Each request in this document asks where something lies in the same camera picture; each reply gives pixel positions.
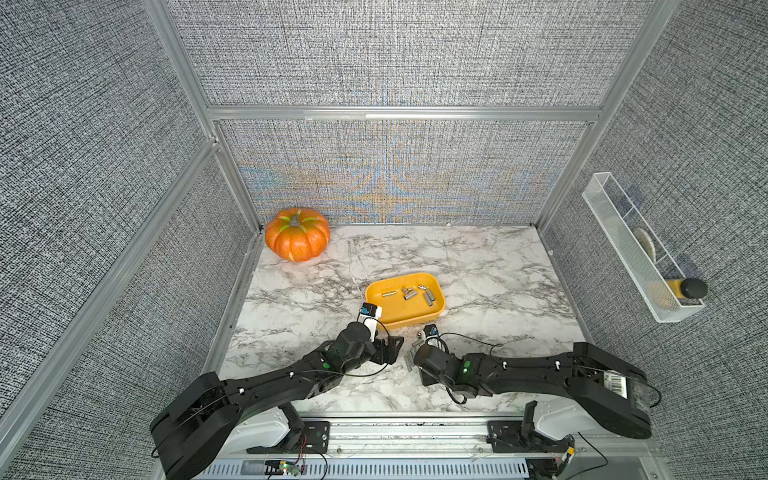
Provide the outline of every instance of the bottle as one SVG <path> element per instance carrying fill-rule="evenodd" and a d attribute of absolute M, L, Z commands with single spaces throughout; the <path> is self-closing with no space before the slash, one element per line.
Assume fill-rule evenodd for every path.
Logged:
<path fill-rule="evenodd" d="M 707 295 L 707 283 L 697 278 L 676 278 L 667 280 L 672 293 L 679 299 L 704 298 Z"/>

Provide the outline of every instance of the gray fabric wall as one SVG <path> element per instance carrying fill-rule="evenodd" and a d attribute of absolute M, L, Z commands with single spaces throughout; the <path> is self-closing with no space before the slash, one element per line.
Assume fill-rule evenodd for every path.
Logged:
<path fill-rule="evenodd" d="M 0 415 L 204 137 L 140 0 L 4 2 Z"/>
<path fill-rule="evenodd" d="M 536 221 L 584 122 L 222 121 L 263 218 L 331 223 Z"/>
<path fill-rule="evenodd" d="M 768 419 L 768 2 L 684 0 L 542 234 L 596 343 L 664 393 L 677 480 L 763 478 Z M 610 170 L 707 307 L 655 323 L 581 199 Z"/>
<path fill-rule="evenodd" d="M 597 105 L 652 0 L 169 0 L 212 104 Z"/>
<path fill-rule="evenodd" d="M 250 236 L 211 160 L 3 480 L 148 477 L 149 424 L 200 374 Z"/>

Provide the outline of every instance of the marble table surface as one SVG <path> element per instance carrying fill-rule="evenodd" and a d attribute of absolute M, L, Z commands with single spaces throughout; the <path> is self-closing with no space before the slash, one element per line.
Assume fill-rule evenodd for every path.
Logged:
<path fill-rule="evenodd" d="M 259 258 L 220 378 L 242 378 L 282 368 L 336 335 L 357 317 L 371 282 L 429 272 L 440 282 L 447 307 L 441 332 L 490 343 L 499 356 L 546 356 L 584 341 L 578 321 L 533 227 L 343 226 L 331 243 L 305 263 L 281 260 L 268 248 Z M 423 326 L 392 331 L 406 338 L 405 352 Z M 458 336 L 444 336 L 452 353 L 488 352 Z M 380 369 L 367 363 L 355 370 Z M 313 399 L 294 402 L 300 412 L 513 412 L 532 399 L 506 393 L 456 405 L 441 386 L 422 386 L 401 354 L 395 365 L 369 378 L 346 377 Z"/>

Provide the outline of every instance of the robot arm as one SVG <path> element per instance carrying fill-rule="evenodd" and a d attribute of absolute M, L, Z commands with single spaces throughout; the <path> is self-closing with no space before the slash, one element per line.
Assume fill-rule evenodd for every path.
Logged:
<path fill-rule="evenodd" d="M 574 343 L 573 352 L 555 356 L 500 358 L 469 353 L 461 359 L 425 344 L 416 351 L 413 362 L 428 376 L 465 398 L 505 392 L 556 395 L 573 399 L 609 432 L 631 439 L 650 438 L 645 373 L 590 343 Z M 560 416 L 546 413 L 548 415 L 542 412 L 527 415 L 529 434 L 538 430 L 553 439 L 553 435 L 546 432 L 557 429 L 546 428 L 547 422 L 561 422 L 564 415 L 579 414 L 573 409 L 563 411 Z"/>
<path fill-rule="evenodd" d="M 362 321 L 351 322 L 336 340 L 283 369 L 247 379 L 219 380 L 215 372 L 198 377 L 150 426 L 167 480 L 188 480 L 202 472 L 241 421 L 327 392 L 344 373 L 369 360 L 394 363 L 403 338 L 376 338 L 376 321 L 370 320 L 380 316 L 377 311 L 363 304 Z"/>

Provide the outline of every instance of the white wire basket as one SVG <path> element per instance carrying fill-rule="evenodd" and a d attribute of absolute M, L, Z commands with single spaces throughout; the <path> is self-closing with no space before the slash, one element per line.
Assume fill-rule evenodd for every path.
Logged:
<path fill-rule="evenodd" d="M 701 300 L 679 300 L 665 279 L 684 278 L 680 267 L 611 172 L 594 174 L 581 194 L 659 323 L 680 322 L 704 308 Z M 648 233 L 654 258 L 637 241 L 633 229 Z"/>

